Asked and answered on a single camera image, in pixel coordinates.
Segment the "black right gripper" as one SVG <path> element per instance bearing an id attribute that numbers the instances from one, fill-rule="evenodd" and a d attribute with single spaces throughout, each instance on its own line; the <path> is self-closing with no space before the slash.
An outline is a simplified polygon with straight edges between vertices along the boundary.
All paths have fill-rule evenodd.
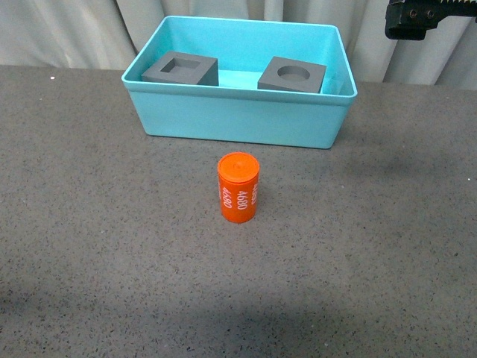
<path id="1" fill-rule="evenodd" d="M 448 16 L 476 18 L 476 1 L 389 1 L 385 35 L 390 40 L 424 40 Z"/>

